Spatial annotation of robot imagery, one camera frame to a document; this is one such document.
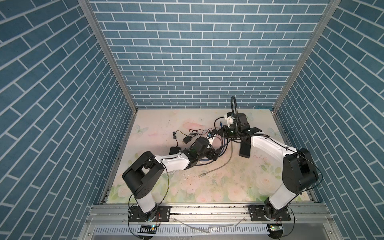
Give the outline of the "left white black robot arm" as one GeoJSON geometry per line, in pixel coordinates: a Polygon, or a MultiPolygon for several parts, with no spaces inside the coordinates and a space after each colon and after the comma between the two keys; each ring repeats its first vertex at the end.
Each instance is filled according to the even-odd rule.
{"type": "Polygon", "coordinates": [[[222,150],[215,149],[213,141],[212,138],[199,137],[192,146],[166,156],[146,151],[123,172],[122,179],[137,201],[139,216],[144,221],[149,222],[159,216],[163,200],[156,203],[151,191],[162,174],[167,177],[169,189],[171,172],[193,168],[203,159],[216,161],[222,150]]]}

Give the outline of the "black network switch blue ports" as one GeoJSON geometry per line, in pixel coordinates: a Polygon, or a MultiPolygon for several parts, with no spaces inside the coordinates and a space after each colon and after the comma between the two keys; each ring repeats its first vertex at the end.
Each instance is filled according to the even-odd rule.
{"type": "Polygon", "coordinates": [[[169,155],[178,154],[181,151],[180,147],[170,147],[169,155]]]}

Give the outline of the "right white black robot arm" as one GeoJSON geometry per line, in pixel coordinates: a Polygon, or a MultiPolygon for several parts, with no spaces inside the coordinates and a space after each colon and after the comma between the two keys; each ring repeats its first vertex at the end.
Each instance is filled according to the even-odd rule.
{"type": "Polygon", "coordinates": [[[280,143],[259,128],[251,128],[247,116],[234,111],[225,114],[227,124],[220,129],[224,138],[240,141],[239,156],[249,158],[255,147],[282,164],[282,183],[265,200],[264,216],[274,221],[286,214],[288,204],[319,179],[318,170],[307,149],[295,149],[280,143]]]}

